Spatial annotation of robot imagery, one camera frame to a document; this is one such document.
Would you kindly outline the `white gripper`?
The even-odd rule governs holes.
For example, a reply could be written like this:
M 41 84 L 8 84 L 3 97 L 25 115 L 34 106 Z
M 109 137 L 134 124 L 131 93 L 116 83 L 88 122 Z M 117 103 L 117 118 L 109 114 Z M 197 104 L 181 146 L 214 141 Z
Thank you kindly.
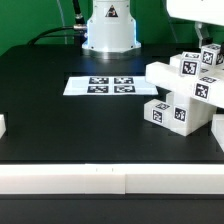
M 166 8 L 171 17 L 198 21 L 195 31 L 199 47 L 210 42 L 205 23 L 224 26 L 224 0 L 166 0 Z

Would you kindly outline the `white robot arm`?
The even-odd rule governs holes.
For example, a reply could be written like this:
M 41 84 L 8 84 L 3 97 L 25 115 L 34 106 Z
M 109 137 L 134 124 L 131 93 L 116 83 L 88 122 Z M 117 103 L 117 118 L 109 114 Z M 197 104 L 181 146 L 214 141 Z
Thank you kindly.
M 173 18 L 195 22 L 199 46 L 210 40 L 207 24 L 224 26 L 224 0 L 165 0 Z M 100 58 L 117 58 L 141 49 L 136 20 L 130 13 L 130 0 L 93 0 L 93 13 L 87 21 L 83 53 Z

